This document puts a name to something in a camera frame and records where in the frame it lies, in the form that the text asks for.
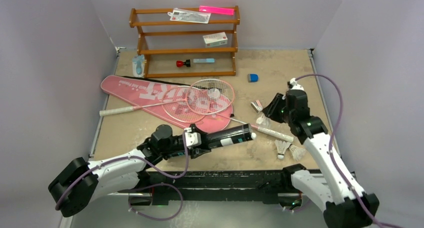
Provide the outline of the black shuttlecock tube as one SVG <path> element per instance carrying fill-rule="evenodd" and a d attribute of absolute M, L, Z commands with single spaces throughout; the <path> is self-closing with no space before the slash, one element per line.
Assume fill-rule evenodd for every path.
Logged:
<path fill-rule="evenodd" d="M 257 134 L 253 131 L 250 124 L 243 124 L 207 134 L 211 150 L 253 141 L 257 137 Z M 169 150 L 171 148 L 172 137 L 170 137 L 170 141 L 168 141 L 166 145 L 159 149 L 162 157 L 166 160 L 170 158 Z"/>

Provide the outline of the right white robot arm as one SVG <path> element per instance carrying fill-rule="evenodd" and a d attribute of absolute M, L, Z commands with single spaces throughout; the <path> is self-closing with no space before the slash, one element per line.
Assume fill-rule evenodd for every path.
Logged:
<path fill-rule="evenodd" d="M 300 165 L 282 171 L 280 184 L 288 192 L 295 189 L 305 194 L 323 213 L 329 228 L 365 228 L 380 205 L 373 193 L 367 194 L 351 175 L 340 156 L 330 145 L 331 136 L 323 121 L 310 114 L 308 97 L 301 89 L 277 93 L 263 109 L 272 121 L 288 124 L 291 133 L 311 154 L 326 184 L 315 181 Z"/>

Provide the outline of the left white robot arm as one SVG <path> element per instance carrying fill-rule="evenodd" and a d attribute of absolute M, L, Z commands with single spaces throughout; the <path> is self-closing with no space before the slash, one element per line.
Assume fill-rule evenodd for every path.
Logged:
<path fill-rule="evenodd" d="M 160 170 L 157 164 L 178 156 L 184 156 L 188 162 L 209 153 L 213 136 L 195 124 L 184 129 L 181 135 L 174 135 L 169 125 L 162 124 L 142 144 L 127 153 L 103 160 L 75 158 L 48 185 L 55 210 L 67 218 L 111 193 L 133 189 L 142 193 L 149 187 L 147 169 L 154 169 L 170 179 L 182 178 L 186 170 L 172 175 Z"/>

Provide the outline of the pink badminton racket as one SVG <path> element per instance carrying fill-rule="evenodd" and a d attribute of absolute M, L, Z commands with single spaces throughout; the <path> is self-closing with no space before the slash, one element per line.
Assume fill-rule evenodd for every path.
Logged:
<path fill-rule="evenodd" d="M 163 110 L 173 119 L 179 122 L 196 123 L 201 121 L 205 115 L 195 113 L 189 108 L 187 102 L 187 92 L 189 86 L 181 85 L 169 89 L 162 96 L 160 103 L 142 105 L 142 106 L 127 106 L 122 108 L 108 109 L 99 111 L 101 117 L 128 113 L 136 110 L 143 110 L 150 107 L 162 107 Z"/>
<path fill-rule="evenodd" d="M 194 82 L 185 93 L 188 108 L 199 115 L 212 115 L 226 110 L 235 99 L 235 91 L 228 82 L 208 78 Z"/>

